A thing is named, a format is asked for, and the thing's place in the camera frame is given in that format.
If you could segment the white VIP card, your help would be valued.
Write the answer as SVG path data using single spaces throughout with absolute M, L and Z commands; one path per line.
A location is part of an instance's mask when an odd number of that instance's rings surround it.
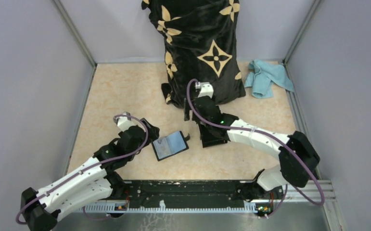
M 153 145 L 158 160 L 165 159 L 173 154 L 166 139 L 156 140 Z

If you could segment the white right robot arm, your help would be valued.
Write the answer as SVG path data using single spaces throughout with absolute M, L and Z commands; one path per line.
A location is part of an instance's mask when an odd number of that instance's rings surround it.
M 265 198 L 272 190 L 286 184 L 300 190 L 309 180 L 321 190 L 315 175 L 320 157 L 304 133 L 295 131 L 286 135 L 255 127 L 237 116 L 222 113 L 208 96 L 187 97 L 184 104 L 184 119 L 198 124 L 203 147 L 229 141 L 241 143 L 279 161 L 276 166 L 259 171 L 250 183 L 240 188 L 238 195 L 242 199 Z

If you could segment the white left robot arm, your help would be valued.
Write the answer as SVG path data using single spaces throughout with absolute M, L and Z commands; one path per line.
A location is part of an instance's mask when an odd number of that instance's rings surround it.
M 127 199 L 128 188 L 117 169 L 159 138 L 160 128 L 145 118 L 116 115 L 117 138 L 97 150 L 69 174 L 38 190 L 21 194 L 16 223 L 31 231 L 50 231 L 70 213 L 102 199 Z

